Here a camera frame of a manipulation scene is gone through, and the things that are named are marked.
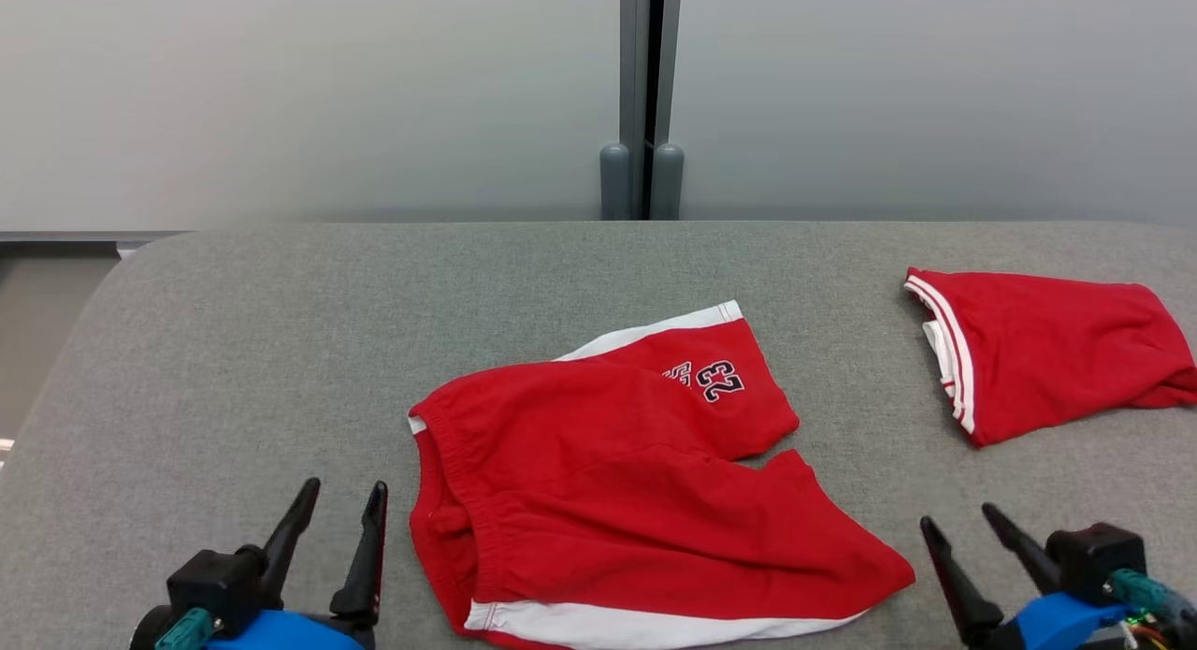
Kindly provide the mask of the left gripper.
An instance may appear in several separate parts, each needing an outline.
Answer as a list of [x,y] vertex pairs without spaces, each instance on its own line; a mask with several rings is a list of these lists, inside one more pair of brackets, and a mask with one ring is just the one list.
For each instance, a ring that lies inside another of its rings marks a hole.
[[[310,524],[318,498],[321,481],[306,479],[291,502],[282,520],[266,542],[267,567],[261,578],[262,606],[282,607],[282,587],[294,559],[296,543]],[[329,612],[334,619],[356,624],[377,624],[382,597],[383,561],[385,555],[385,514],[388,514],[388,484],[377,481],[361,514],[361,535],[356,545],[348,573],[341,590],[333,595]],[[129,650],[154,650],[175,625],[171,606],[150,608],[129,640]]]

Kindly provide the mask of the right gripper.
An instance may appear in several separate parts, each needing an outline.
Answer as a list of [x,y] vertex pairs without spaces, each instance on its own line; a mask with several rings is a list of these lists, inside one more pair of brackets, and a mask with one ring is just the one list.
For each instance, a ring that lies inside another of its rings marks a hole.
[[[1017,557],[1040,594],[1061,591],[1061,565],[1052,560],[1043,543],[1035,542],[994,502],[984,502],[982,514],[999,543]],[[1003,622],[1003,612],[976,589],[964,567],[954,559],[952,543],[930,516],[920,518],[920,531],[944,595],[946,607],[962,644],[983,650],[1021,650],[1021,628],[1017,627],[1017,621]]]

